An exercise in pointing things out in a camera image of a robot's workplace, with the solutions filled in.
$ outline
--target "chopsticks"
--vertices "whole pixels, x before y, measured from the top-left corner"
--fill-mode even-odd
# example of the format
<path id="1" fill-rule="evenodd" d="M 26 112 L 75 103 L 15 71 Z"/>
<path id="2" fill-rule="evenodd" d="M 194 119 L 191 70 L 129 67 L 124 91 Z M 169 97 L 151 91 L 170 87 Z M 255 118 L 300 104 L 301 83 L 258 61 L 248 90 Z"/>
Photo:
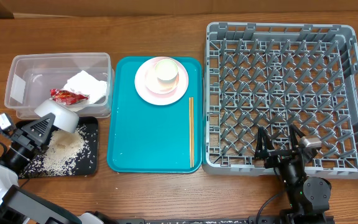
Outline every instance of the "chopsticks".
<path id="1" fill-rule="evenodd" d="M 189 98 L 190 168 L 194 167 L 194 98 Z"/>

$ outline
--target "red wrapper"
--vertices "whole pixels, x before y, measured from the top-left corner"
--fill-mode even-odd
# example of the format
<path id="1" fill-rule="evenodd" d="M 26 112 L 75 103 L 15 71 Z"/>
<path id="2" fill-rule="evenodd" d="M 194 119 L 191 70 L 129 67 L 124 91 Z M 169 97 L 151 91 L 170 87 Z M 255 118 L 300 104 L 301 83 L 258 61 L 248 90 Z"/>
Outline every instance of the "red wrapper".
<path id="1" fill-rule="evenodd" d="M 51 89 L 50 96 L 52 100 L 62 105 L 73 105 L 89 99 L 88 95 L 75 94 L 67 90 Z"/>

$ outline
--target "tray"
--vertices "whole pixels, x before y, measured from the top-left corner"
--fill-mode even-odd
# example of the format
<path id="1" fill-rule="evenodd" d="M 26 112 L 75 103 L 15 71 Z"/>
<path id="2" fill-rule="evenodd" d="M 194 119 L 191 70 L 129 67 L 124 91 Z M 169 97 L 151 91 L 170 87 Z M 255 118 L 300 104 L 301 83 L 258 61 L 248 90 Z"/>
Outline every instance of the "tray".
<path id="1" fill-rule="evenodd" d="M 137 69 L 152 57 L 126 57 L 116 68 L 107 162 L 118 172 L 191 173 L 201 165 L 202 70 L 188 57 L 174 57 L 188 72 L 185 95 L 155 106 L 136 92 Z M 195 166 L 190 168 L 188 99 L 195 104 Z"/>
<path id="2" fill-rule="evenodd" d="M 16 127 L 21 128 L 26 124 L 31 123 L 31 120 L 27 121 L 19 121 L 16 124 Z M 64 176 L 71 176 L 71 175 L 91 175 L 94 174 L 98 169 L 98 148 L 99 148 L 99 123 L 98 120 L 94 117 L 82 117 L 78 121 L 77 128 L 80 128 L 82 126 L 85 126 L 83 129 L 83 134 L 81 134 L 81 137 L 88 141 L 86 144 L 89 147 L 89 150 L 87 149 L 85 151 L 85 154 L 79 154 L 78 157 L 75 159 L 76 166 L 72 169 L 72 174 L 66 173 L 65 175 L 51 175 L 48 172 L 41 172 L 36 169 L 34 171 L 29 172 L 32 170 L 33 167 L 35 167 L 35 163 L 37 161 L 40 161 L 41 164 L 42 156 L 37 156 L 40 158 L 35 158 L 33 161 L 20 173 L 19 178 L 20 179 L 26 179 L 26 178 L 37 178 L 37 177 L 64 177 Z M 58 128 L 55 126 L 52 126 L 52 131 L 56 131 Z"/>
<path id="3" fill-rule="evenodd" d="M 308 175 L 358 178 L 358 46 L 344 25 L 212 22 L 206 34 L 203 169 L 273 174 L 254 159 L 257 128 L 288 149 L 288 125 L 317 135 Z"/>

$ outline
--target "white napkin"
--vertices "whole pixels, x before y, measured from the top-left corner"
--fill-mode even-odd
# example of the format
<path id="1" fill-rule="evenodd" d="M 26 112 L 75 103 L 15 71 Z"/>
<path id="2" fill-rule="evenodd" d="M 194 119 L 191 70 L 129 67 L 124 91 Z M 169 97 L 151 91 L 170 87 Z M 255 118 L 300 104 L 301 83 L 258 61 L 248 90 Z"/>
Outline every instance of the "white napkin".
<path id="1" fill-rule="evenodd" d="M 76 94 L 89 95 L 89 99 L 76 103 L 75 106 L 69 108 L 71 111 L 77 112 L 84 108 L 84 105 L 96 103 L 102 97 L 106 96 L 107 82 L 99 81 L 86 71 L 81 71 L 75 76 L 67 80 L 67 84 L 63 87 L 63 90 L 67 90 Z"/>

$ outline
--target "gray dish rack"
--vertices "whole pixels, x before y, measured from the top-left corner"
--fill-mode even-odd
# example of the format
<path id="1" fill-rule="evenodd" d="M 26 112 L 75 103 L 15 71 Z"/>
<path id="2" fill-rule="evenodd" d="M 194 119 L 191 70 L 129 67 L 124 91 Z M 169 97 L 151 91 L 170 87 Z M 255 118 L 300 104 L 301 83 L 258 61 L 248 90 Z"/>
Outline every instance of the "gray dish rack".
<path id="1" fill-rule="evenodd" d="M 358 178 L 358 46 L 344 25 L 212 22 L 204 70 L 210 174 L 273 174 L 254 159 L 265 127 L 276 149 L 288 149 L 288 125 L 317 135 L 323 148 L 310 176 Z"/>

